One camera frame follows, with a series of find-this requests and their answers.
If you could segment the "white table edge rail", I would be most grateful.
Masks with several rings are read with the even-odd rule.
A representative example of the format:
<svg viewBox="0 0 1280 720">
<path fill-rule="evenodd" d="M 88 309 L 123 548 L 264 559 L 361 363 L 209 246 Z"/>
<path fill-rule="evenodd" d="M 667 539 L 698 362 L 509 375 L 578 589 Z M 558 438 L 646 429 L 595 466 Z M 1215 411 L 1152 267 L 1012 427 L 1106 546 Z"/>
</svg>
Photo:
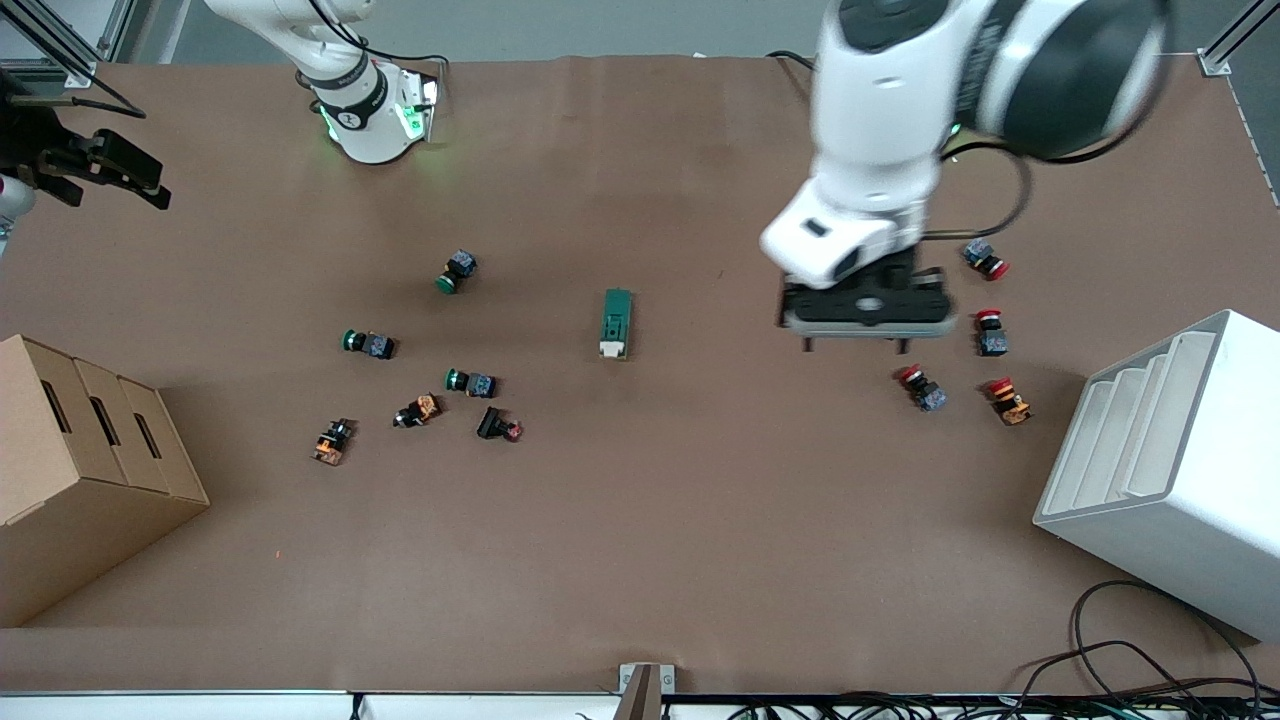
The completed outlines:
<svg viewBox="0 0 1280 720">
<path fill-rule="evenodd" d="M 0 720 L 612 720 L 608 694 L 0 693 Z"/>
</svg>

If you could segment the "white ribbed plastic bin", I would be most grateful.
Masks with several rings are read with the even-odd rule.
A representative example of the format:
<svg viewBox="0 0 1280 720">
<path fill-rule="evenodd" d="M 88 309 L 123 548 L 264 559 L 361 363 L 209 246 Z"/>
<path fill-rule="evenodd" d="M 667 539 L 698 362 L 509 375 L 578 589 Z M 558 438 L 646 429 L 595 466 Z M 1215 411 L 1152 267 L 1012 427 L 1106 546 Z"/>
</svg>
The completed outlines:
<svg viewBox="0 0 1280 720">
<path fill-rule="evenodd" d="M 1280 644 L 1280 331 L 1225 309 L 1091 375 L 1033 521 Z"/>
</svg>

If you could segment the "brown cardboard box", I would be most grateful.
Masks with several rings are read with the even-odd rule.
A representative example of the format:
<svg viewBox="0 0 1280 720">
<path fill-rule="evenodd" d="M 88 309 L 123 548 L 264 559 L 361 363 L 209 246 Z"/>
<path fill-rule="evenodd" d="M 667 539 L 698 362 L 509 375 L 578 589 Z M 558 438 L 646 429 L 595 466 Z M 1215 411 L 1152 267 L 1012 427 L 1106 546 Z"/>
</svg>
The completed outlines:
<svg viewBox="0 0 1280 720">
<path fill-rule="evenodd" d="M 155 388 L 22 334 L 0 341 L 0 629 L 209 505 Z"/>
</svg>

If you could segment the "red button orange body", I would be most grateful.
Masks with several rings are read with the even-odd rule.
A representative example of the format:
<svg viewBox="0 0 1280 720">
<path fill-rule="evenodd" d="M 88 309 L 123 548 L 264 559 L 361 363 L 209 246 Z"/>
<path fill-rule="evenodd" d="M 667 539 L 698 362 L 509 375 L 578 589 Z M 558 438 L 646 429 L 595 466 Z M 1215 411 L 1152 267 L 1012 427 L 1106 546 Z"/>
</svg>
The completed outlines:
<svg viewBox="0 0 1280 720">
<path fill-rule="evenodd" d="M 991 380 L 986 386 L 986 395 L 1006 427 L 1023 424 L 1032 418 L 1030 405 L 1018 393 L 1010 377 Z"/>
</svg>

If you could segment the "aluminium frame corner post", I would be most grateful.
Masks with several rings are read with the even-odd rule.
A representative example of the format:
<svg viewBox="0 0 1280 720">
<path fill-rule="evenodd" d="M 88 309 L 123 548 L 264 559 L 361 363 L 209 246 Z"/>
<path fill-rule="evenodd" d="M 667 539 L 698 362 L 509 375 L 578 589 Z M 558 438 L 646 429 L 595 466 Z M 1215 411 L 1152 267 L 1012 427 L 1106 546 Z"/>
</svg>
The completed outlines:
<svg viewBox="0 0 1280 720">
<path fill-rule="evenodd" d="M 86 88 L 115 61 L 138 0 L 0 0 L 0 69 Z"/>
<path fill-rule="evenodd" d="M 1277 13 L 1280 0 L 1247 0 L 1221 31 L 1196 50 L 1201 74 L 1210 78 L 1230 76 L 1230 56 Z"/>
</svg>

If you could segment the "aluminium profile post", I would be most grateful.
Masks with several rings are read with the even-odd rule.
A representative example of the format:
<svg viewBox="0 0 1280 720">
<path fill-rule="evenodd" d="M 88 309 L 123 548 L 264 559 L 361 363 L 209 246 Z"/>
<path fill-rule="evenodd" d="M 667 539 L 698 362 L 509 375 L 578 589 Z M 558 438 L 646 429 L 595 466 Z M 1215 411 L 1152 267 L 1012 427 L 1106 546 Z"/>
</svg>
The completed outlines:
<svg viewBox="0 0 1280 720">
<path fill-rule="evenodd" d="M 672 720 L 666 697 L 676 693 L 676 665 L 622 664 L 618 692 L 613 720 Z"/>
</svg>

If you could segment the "green load switch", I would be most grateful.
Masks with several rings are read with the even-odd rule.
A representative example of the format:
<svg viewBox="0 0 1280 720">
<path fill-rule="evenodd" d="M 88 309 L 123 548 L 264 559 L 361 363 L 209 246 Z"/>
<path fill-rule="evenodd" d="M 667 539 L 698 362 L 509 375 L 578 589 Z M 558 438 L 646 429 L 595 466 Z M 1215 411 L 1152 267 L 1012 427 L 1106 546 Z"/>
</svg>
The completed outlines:
<svg viewBox="0 0 1280 720">
<path fill-rule="evenodd" d="M 632 316 L 632 292 L 625 288 L 607 290 L 598 341 L 598 350 L 602 357 L 614 360 L 626 360 L 628 357 Z"/>
</svg>

